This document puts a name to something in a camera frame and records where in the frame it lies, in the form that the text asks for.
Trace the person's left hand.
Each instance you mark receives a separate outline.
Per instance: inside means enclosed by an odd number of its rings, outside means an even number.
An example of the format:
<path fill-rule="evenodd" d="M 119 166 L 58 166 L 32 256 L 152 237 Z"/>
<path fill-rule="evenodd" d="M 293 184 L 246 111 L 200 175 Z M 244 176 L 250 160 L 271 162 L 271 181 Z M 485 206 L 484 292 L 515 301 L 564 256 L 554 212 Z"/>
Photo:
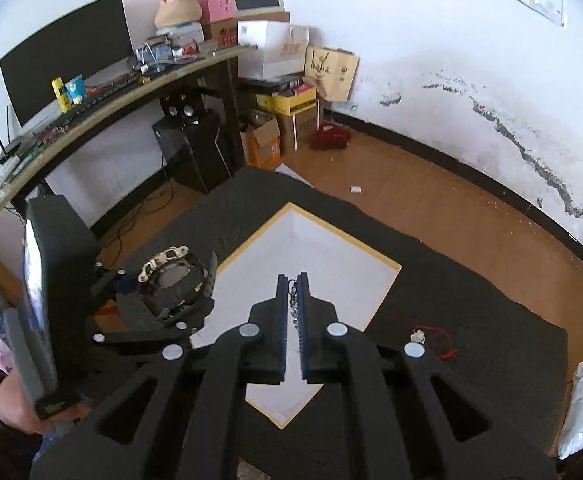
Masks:
<path fill-rule="evenodd" d="M 43 420 L 26 396 L 16 368 L 0 383 L 0 421 L 24 434 L 52 434 L 58 422 L 81 420 L 90 411 L 88 406 L 79 403 Z"/>

